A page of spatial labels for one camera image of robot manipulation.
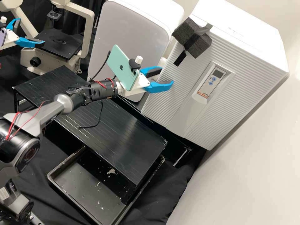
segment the mint green iphone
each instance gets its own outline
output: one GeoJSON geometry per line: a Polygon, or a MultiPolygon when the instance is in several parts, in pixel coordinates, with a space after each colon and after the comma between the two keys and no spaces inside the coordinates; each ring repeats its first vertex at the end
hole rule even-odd
{"type": "Polygon", "coordinates": [[[138,69],[132,70],[129,65],[129,58],[119,48],[114,45],[107,60],[107,65],[117,76],[127,91],[131,91],[140,71],[138,69]]]}

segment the display screen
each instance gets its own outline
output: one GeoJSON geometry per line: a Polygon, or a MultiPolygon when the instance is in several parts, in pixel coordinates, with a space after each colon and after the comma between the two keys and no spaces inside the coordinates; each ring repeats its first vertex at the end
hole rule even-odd
{"type": "Polygon", "coordinates": [[[213,75],[216,76],[217,78],[220,78],[223,76],[223,73],[221,71],[215,70],[215,72],[213,72],[213,75]]]}

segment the black foam block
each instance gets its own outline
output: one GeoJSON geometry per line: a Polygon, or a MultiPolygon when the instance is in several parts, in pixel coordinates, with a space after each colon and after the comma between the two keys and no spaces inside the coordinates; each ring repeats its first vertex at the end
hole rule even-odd
{"type": "Polygon", "coordinates": [[[189,17],[172,35],[194,58],[201,55],[212,43],[212,39],[206,33],[202,34],[201,27],[189,17]]]}

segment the white debris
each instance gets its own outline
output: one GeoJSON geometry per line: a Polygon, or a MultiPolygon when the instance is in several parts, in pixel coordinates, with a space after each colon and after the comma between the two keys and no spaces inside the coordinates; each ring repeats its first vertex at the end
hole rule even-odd
{"type": "Polygon", "coordinates": [[[114,169],[110,169],[110,171],[107,172],[107,174],[111,174],[111,173],[116,174],[116,171],[114,169]]]}

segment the microscope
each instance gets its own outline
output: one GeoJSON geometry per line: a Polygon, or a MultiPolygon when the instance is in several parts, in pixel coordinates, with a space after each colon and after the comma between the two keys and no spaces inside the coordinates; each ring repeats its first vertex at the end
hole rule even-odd
{"type": "Polygon", "coordinates": [[[12,47],[16,45],[17,40],[22,39],[25,43],[20,45],[24,47],[21,50],[21,65],[29,71],[37,75],[43,75],[60,66],[66,66],[75,73],[81,73],[80,61],[88,54],[93,30],[94,12],[74,4],[70,0],[51,0],[52,10],[47,17],[52,21],[52,28],[38,33],[20,8],[22,3],[23,0],[0,1],[0,11],[11,11],[16,18],[13,22],[20,20],[21,28],[26,34],[26,38],[20,38],[15,37],[16,34],[10,32],[12,34],[6,38],[7,40],[0,49],[12,47]],[[65,10],[85,18],[82,41],[60,30],[63,25],[65,10]]]}

